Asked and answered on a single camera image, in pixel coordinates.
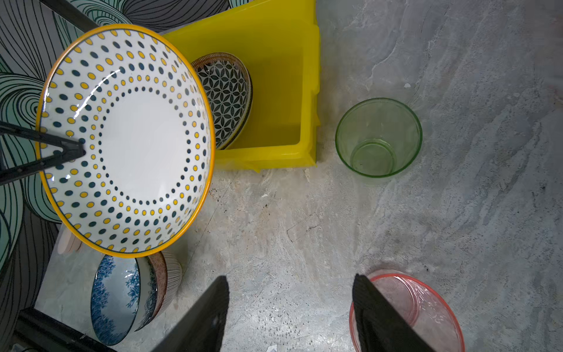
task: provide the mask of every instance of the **blue floral bowl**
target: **blue floral bowl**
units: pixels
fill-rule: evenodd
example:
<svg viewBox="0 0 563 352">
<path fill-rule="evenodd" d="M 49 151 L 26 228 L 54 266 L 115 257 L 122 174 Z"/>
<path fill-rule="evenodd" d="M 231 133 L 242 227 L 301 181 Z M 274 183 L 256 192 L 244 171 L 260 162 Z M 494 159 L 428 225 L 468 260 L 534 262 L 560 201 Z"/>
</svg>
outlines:
<svg viewBox="0 0 563 352">
<path fill-rule="evenodd" d="M 147 257 L 104 256 L 92 286 L 94 332 L 107 346 L 150 323 L 157 304 L 157 278 Z"/>
</svg>

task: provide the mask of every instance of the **white bowl with yellow and blue dots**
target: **white bowl with yellow and blue dots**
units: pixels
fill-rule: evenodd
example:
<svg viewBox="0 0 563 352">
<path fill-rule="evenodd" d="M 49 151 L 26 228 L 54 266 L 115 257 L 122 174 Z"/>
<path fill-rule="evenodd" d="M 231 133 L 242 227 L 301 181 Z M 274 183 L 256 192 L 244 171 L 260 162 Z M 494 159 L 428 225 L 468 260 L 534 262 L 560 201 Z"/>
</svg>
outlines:
<svg viewBox="0 0 563 352">
<path fill-rule="evenodd" d="M 170 43 L 134 25 L 96 28 L 59 58 L 37 129 L 86 155 L 42 173 L 73 233 L 109 255 L 161 251 L 195 219 L 213 172 L 215 134 L 195 71 Z M 59 153 L 38 145 L 38 157 Z"/>
</svg>

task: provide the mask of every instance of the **black stand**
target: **black stand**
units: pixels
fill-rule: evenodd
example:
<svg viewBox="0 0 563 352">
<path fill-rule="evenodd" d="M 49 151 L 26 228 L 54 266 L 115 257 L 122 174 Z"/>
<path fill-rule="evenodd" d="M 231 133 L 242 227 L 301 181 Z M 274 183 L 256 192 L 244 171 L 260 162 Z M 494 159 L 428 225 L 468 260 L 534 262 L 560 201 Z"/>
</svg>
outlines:
<svg viewBox="0 0 563 352">
<path fill-rule="evenodd" d="M 2 135 L 12 135 L 20 138 L 34 140 L 39 143 L 54 145 L 61 148 L 62 152 L 60 154 L 54 154 L 47 158 L 39 159 L 27 164 L 0 171 L 0 186 L 33 175 L 34 173 L 45 170 L 46 168 L 61 165 L 63 163 L 81 158 L 86 155 L 82 144 L 72 139 L 47 135 L 45 133 L 37 132 L 29 128 L 24 128 L 15 124 L 0 121 L 0 136 Z"/>
<path fill-rule="evenodd" d="M 152 352 L 219 352 L 229 308 L 229 284 L 219 276 Z"/>
<path fill-rule="evenodd" d="M 34 308 L 20 311 L 14 335 L 33 346 L 35 351 L 115 352 Z"/>
</svg>

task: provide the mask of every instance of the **swirl pattern wallpaper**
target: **swirl pattern wallpaper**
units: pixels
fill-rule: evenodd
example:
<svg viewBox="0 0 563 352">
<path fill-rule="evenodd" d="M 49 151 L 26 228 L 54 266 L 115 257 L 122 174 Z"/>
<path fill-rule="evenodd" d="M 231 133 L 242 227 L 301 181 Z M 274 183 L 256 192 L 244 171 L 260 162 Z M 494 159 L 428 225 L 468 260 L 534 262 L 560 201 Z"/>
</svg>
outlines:
<svg viewBox="0 0 563 352">
<path fill-rule="evenodd" d="M 173 29 L 249 0 L 68 0 L 97 25 Z M 0 120 L 35 129 L 47 74 L 83 33 L 39 0 L 0 2 Z M 36 160 L 34 142 L 0 136 L 0 168 Z M 58 235 L 58 216 L 39 174 L 0 186 L 0 351 L 20 310 L 33 306 Z"/>
</svg>

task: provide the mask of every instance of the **clear glass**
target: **clear glass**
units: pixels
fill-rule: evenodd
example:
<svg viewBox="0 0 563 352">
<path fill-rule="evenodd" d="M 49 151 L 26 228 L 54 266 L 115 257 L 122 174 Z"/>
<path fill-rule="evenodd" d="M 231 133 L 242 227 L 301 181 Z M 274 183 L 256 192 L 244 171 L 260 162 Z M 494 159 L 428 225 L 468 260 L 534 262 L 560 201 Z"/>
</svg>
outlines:
<svg viewBox="0 0 563 352">
<path fill-rule="evenodd" d="M 354 105 L 336 129 L 343 163 L 367 177 L 387 177 L 406 169 L 422 146 L 422 126 L 405 104 L 373 98 Z"/>
</svg>

